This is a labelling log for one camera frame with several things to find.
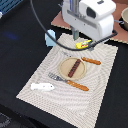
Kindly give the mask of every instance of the fork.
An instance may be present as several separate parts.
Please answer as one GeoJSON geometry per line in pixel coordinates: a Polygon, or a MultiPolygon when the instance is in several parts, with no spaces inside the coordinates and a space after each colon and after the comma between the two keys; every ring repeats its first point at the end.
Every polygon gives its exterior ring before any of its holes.
{"type": "Polygon", "coordinates": [[[59,76],[57,76],[57,75],[55,75],[55,74],[53,74],[53,73],[51,73],[51,72],[49,72],[48,76],[49,76],[50,78],[56,80],[56,81],[63,81],[63,82],[65,82],[65,83],[67,83],[67,84],[69,84],[69,85],[71,85],[71,86],[73,86],[73,87],[79,88],[79,89],[81,89],[81,90],[83,90],[83,91],[88,91],[88,90],[89,90],[86,86],[77,84],[77,83],[75,83],[75,82],[73,82],[73,81],[70,81],[70,80],[64,80],[64,79],[62,79],[61,77],[59,77],[59,76]]]}

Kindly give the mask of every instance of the striped placemat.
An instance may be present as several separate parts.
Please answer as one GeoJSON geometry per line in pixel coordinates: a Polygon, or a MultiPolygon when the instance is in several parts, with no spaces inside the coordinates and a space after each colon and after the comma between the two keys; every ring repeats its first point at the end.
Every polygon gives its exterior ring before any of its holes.
{"type": "MultiPolygon", "coordinates": [[[[74,48],[76,42],[84,40],[83,38],[78,38],[76,41],[73,41],[72,35],[63,33],[58,41],[63,45],[74,48]]],[[[57,45],[51,49],[17,95],[17,98],[78,128],[94,128],[117,49],[115,46],[98,44],[93,51],[72,52],[57,45]],[[84,55],[85,57],[101,61],[99,66],[86,62],[87,73],[85,77],[75,81],[86,85],[89,88],[88,92],[81,91],[63,82],[56,82],[47,76],[49,71],[59,75],[57,70],[58,64],[67,57],[62,53],[63,51],[76,57],[84,55]],[[51,92],[31,91],[31,83],[48,81],[55,86],[55,90],[51,92]]]]}

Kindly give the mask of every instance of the plate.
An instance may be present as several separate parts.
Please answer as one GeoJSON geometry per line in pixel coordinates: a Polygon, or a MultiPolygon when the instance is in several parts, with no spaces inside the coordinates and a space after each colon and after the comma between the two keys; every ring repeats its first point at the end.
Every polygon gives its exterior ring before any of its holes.
{"type": "Polygon", "coordinates": [[[68,76],[70,70],[72,69],[73,65],[77,61],[76,57],[69,57],[64,59],[60,64],[59,64],[59,73],[60,75],[66,79],[66,80],[78,80],[81,79],[85,76],[86,74],[86,62],[84,62],[82,59],[79,66],[77,67],[76,71],[74,72],[73,76],[70,78],[68,76]]]}

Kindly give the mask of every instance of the white robot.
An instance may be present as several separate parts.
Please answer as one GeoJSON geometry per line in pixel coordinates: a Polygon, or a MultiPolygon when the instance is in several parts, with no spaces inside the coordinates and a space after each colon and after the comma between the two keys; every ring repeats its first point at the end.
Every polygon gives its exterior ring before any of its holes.
{"type": "Polygon", "coordinates": [[[115,9],[112,0],[63,0],[62,17],[71,26],[74,40],[80,31],[99,41],[112,34],[115,9]]]}

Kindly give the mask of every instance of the table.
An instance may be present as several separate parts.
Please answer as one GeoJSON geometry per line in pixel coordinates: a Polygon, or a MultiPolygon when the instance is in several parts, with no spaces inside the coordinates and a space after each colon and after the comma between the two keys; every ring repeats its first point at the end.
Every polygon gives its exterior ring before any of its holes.
{"type": "MultiPolygon", "coordinates": [[[[52,29],[58,39],[71,31],[51,26],[60,11],[60,0],[34,1],[36,12],[46,29],[52,29]]],[[[128,45],[108,41],[118,52],[95,128],[128,127],[128,45]]],[[[0,104],[50,128],[75,128],[24,101],[17,94],[36,71],[51,47],[46,46],[45,33],[37,23],[28,0],[0,20],[0,104]]]]}

